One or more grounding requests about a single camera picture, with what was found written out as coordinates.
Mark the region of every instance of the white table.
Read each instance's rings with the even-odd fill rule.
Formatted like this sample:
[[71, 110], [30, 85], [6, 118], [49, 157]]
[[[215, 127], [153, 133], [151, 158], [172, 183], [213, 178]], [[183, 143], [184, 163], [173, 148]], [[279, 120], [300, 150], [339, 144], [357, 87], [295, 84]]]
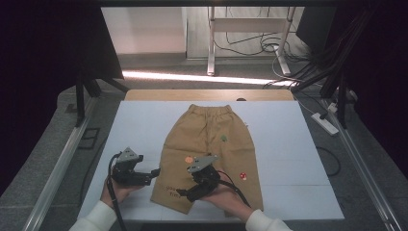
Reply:
[[[102, 191], [112, 156], [130, 146], [144, 155], [136, 171], [157, 168], [165, 138], [190, 104], [230, 105], [254, 141], [265, 213], [271, 218], [342, 219], [343, 213], [296, 101], [123, 101], [101, 155], [79, 218]], [[212, 204], [196, 201], [188, 215], [150, 201], [152, 186], [131, 194], [120, 210], [139, 221], [231, 222]]]

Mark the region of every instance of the white power strip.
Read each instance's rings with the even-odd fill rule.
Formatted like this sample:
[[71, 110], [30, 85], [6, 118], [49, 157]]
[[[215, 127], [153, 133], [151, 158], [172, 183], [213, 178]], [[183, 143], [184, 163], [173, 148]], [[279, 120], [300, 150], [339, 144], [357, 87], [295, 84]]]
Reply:
[[312, 115], [312, 119], [314, 119], [320, 126], [326, 130], [330, 134], [330, 136], [334, 136], [339, 133], [339, 130], [337, 130], [336, 127], [334, 127], [329, 121], [327, 121], [325, 118], [321, 119], [320, 114], [316, 113]]

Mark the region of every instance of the elastic waistband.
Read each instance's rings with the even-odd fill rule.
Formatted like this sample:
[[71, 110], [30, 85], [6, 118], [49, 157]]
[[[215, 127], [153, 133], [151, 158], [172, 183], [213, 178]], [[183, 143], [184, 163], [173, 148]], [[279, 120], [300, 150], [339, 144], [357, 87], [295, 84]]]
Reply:
[[198, 115], [219, 116], [232, 113], [232, 109], [229, 105], [222, 107], [201, 107], [191, 104], [188, 109], [188, 112]]

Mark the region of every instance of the white metal stand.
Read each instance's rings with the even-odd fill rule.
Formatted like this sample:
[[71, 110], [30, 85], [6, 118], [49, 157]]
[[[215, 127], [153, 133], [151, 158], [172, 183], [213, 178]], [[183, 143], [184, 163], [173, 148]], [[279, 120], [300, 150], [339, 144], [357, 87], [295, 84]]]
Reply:
[[215, 75], [216, 50], [214, 43], [215, 32], [241, 32], [241, 33], [282, 33], [279, 46], [274, 46], [275, 54], [285, 76], [291, 75], [283, 56], [286, 39], [291, 29], [295, 7], [289, 7], [288, 16], [255, 17], [255, 18], [215, 18], [215, 7], [210, 8], [210, 43], [208, 52], [207, 74]]

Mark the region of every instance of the pants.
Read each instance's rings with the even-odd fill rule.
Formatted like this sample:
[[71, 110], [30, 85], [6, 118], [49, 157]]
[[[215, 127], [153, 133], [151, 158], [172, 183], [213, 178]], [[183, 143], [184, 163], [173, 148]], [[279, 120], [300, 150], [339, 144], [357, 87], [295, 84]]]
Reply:
[[253, 209], [263, 210], [255, 147], [243, 121], [231, 107], [190, 105], [169, 132], [160, 161], [151, 200], [187, 214], [192, 203], [177, 189], [196, 185], [187, 172], [194, 157], [218, 155], [213, 162], [222, 168], [242, 191]]

